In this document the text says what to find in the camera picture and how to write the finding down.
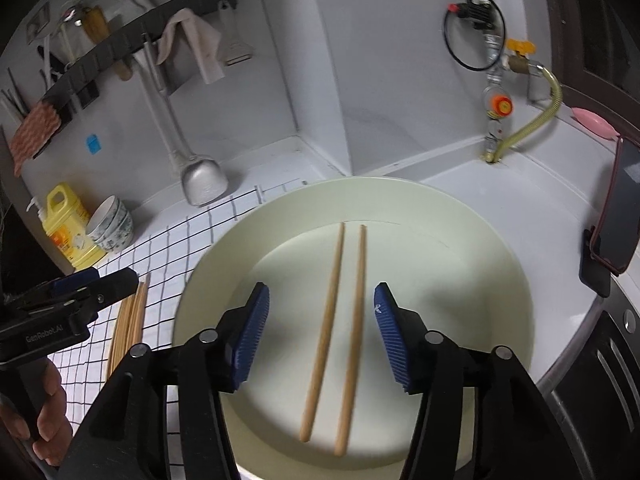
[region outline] black cable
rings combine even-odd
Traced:
[[[449,54],[456,61],[456,63],[458,63],[460,66],[463,66],[467,70],[471,70],[472,72],[485,72],[486,70],[490,70],[494,66],[496,66],[500,62],[500,58],[504,53],[504,45],[506,44],[506,41],[507,41],[507,24],[504,21],[504,15],[502,14],[500,7],[498,7],[498,5],[493,0],[487,0],[487,1],[494,7],[495,10],[498,11],[498,14],[500,15],[500,20],[502,22],[502,44],[500,46],[500,52],[495,57],[495,59],[491,63],[489,63],[487,66],[468,65],[464,61],[462,61],[458,56],[456,56],[456,54],[454,54],[453,49],[449,44],[449,33],[448,33],[449,15],[453,14],[451,10],[447,9],[447,12],[445,12],[444,14],[444,21],[442,22],[442,37],[444,38],[444,44],[447,47]]]

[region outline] large plate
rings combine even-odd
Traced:
[[[337,313],[311,441],[297,440],[332,267],[347,222]],[[348,454],[332,455],[348,355],[358,226],[368,229],[366,322]],[[389,178],[343,178],[263,205],[203,256],[182,294],[174,344],[244,304],[255,282],[271,311],[249,380],[223,398],[239,466],[265,480],[395,480],[420,399],[393,380],[373,315],[387,282],[400,306],[460,346],[507,345],[528,366],[531,301],[513,253],[475,212],[436,189]],[[465,395],[459,463],[469,459],[472,394]]]

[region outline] blue sticker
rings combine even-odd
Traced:
[[[98,137],[95,135],[90,135],[86,138],[86,146],[92,155],[95,155],[102,149],[100,140],[98,140]]]

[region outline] yellow bottle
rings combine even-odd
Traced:
[[[38,216],[47,236],[76,270],[91,267],[106,254],[86,236],[91,216],[68,184],[62,182],[50,191],[47,208],[39,208]]]

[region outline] human hand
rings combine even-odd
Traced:
[[[44,391],[49,398],[38,416],[38,431],[41,439],[33,443],[33,452],[49,465],[60,465],[71,444],[73,430],[66,418],[66,392],[56,365],[47,360],[42,376]],[[29,428],[24,419],[8,406],[0,404],[0,420],[15,438],[29,438]]]

